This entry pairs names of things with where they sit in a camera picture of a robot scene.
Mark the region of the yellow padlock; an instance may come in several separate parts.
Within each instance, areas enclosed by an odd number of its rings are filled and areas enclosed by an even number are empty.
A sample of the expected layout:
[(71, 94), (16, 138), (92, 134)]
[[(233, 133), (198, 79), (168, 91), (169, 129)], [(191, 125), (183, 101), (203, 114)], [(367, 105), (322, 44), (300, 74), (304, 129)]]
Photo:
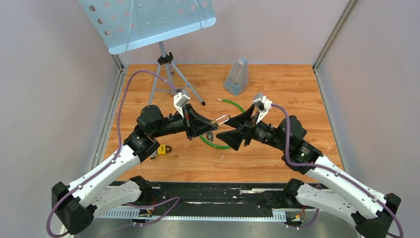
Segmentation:
[(158, 149), (157, 149), (157, 155), (158, 156), (162, 156), (162, 155), (166, 155), (168, 153), (170, 153), (172, 151), (172, 147), (169, 145), (161, 145)]

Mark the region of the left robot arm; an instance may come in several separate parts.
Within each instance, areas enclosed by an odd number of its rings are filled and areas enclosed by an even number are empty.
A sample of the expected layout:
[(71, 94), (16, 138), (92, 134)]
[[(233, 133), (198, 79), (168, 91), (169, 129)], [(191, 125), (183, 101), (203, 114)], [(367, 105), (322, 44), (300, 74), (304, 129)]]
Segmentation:
[(156, 105), (145, 106), (137, 118), (137, 125), (129, 136), (106, 160), (80, 178), (52, 187), (53, 215), (71, 235), (85, 230), (98, 215), (119, 205), (137, 202), (148, 204), (152, 198), (150, 186), (141, 176), (123, 185), (107, 189), (116, 178), (142, 163), (160, 147), (158, 137), (185, 132), (189, 140), (218, 129), (215, 119), (200, 115), (187, 103), (181, 111), (163, 116)]

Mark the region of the small brass padlock with keys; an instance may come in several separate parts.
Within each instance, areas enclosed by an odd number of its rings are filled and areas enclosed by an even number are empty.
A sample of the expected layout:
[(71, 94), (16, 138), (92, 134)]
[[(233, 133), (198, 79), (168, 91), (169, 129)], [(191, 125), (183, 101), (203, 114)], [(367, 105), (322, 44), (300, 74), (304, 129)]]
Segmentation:
[(231, 116), (229, 114), (225, 114), (220, 116), (219, 118), (216, 118), (214, 120), (211, 121), (211, 124), (215, 127), (213, 129), (211, 129), (209, 132), (207, 132), (205, 134), (206, 140), (210, 143), (213, 143), (214, 141), (214, 135), (213, 135), (213, 131), (218, 130), (219, 126), (221, 124), (224, 124), (225, 122), (227, 122), (228, 120), (230, 120)]

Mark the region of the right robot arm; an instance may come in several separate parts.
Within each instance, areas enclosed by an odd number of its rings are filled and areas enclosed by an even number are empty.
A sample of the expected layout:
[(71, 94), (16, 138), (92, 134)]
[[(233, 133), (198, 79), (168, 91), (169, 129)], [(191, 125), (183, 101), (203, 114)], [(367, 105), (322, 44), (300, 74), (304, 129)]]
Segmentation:
[(296, 116), (285, 115), (277, 127), (263, 122), (263, 114), (270, 109), (271, 106), (251, 106), (228, 121), (230, 131), (218, 133), (216, 137), (234, 150), (252, 140), (281, 150), (282, 160), (290, 169), (316, 179), (329, 189), (323, 192), (292, 179), (288, 190), (283, 192), (287, 206), (301, 204), (325, 211), (346, 221), (365, 238), (394, 237), (390, 231), (392, 224), (398, 229), (396, 237), (404, 236), (396, 215), (401, 204), (399, 196), (376, 191), (336, 166), (305, 140), (307, 132)]

